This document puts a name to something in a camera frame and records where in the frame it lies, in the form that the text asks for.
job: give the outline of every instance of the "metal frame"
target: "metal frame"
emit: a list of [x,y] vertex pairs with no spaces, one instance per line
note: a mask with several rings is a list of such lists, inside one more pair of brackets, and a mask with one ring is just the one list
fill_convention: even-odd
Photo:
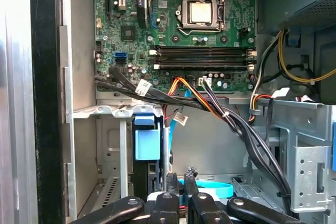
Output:
[[0,222],[38,223],[30,0],[0,3]]
[[[312,223],[335,223],[336,172],[331,168],[331,146],[336,106],[276,100],[273,110],[272,126],[280,129],[280,163],[292,189],[291,209]],[[279,201],[257,170],[253,181]]]

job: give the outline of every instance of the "metal bracket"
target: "metal bracket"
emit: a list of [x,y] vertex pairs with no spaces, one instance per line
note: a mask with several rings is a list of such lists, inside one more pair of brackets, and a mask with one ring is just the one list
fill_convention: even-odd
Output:
[[134,114],[154,114],[157,118],[163,115],[156,104],[139,105],[98,105],[74,111],[73,118],[86,119],[91,115],[113,115],[115,118],[131,118]]

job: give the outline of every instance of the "blue drive bay latch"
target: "blue drive bay latch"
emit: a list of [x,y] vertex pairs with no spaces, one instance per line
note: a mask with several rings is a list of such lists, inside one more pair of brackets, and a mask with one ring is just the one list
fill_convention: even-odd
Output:
[[151,130],[135,130],[135,160],[160,159],[161,125],[155,122],[154,114],[138,114],[134,118],[136,126],[153,126]]

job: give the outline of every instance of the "chip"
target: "chip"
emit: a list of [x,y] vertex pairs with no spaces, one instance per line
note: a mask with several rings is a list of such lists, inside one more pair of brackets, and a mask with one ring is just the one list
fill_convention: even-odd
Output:
[[134,41],[135,40],[135,26],[121,26],[121,40]]

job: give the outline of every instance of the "cable bundle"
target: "cable bundle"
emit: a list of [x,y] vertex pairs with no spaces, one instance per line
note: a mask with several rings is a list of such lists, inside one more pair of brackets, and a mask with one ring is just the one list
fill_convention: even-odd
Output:
[[[202,86],[207,93],[208,98],[203,97],[195,89],[195,87],[193,87],[183,78],[175,79],[172,84],[172,88],[169,91],[169,94],[150,87],[147,94],[143,97],[135,92],[136,86],[132,84],[122,73],[120,73],[117,68],[112,67],[110,69],[110,72],[111,74],[113,74],[114,79],[116,79],[123,87],[116,87],[115,85],[106,82],[100,77],[96,77],[96,84],[105,88],[109,88],[112,91],[120,92],[131,98],[142,100],[148,103],[162,104],[164,106],[189,106],[192,108],[208,111],[214,114],[219,119],[226,122],[229,125],[230,129],[233,132],[237,133],[241,140],[245,143],[247,152],[252,162],[278,188],[279,195],[283,199],[286,213],[296,218],[298,217],[290,210],[291,192],[285,175],[283,174],[279,164],[272,155],[265,141],[240,115],[226,107],[223,107],[214,92],[212,91],[211,87],[205,81],[202,83]],[[177,85],[179,83],[185,85],[185,87],[192,92],[194,98],[174,96],[173,94],[175,93]],[[268,165],[267,161],[263,158],[263,153],[265,153],[266,156],[269,158],[271,165]]]

